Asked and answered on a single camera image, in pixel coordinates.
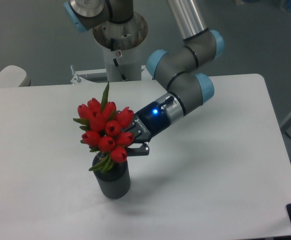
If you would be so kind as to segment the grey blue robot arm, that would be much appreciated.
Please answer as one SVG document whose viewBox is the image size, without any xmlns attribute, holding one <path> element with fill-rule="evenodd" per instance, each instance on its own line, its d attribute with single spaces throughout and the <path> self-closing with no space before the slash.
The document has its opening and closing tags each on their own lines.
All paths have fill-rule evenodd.
<svg viewBox="0 0 291 240">
<path fill-rule="evenodd" d="M 146 70 L 166 93 L 133 116 L 123 129 L 134 134 L 138 148 L 127 147 L 128 156 L 149 154 L 148 142 L 178 119 L 203 105 L 215 93 L 210 78 L 194 71 L 220 56 L 225 43 L 203 20 L 195 0 L 170 0 L 168 6 L 181 32 L 184 45 L 176 54 L 153 52 Z M 139 47 L 147 37 L 145 19 L 134 11 L 131 0 L 68 0 L 64 8 L 80 32 L 92 30 L 103 50 L 106 76 L 110 81 L 141 78 Z"/>
</svg>

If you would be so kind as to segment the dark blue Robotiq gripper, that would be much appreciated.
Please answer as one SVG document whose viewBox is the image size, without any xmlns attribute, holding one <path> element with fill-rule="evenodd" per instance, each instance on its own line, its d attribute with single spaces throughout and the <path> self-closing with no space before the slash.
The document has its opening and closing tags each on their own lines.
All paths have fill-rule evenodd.
<svg viewBox="0 0 291 240">
<path fill-rule="evenodd" d="M 133 143 L 142 144 L 136 148 L 127 147 L 127 156 L 148 156 L 150 153 L 148 142 L 170 125 L 171 121 L 167 111 L 163 109 L 163 103 L 153 101 L 137 111 L 133 115 L 132 123 L 122 131 L 133 133 Z"/>
</svg>

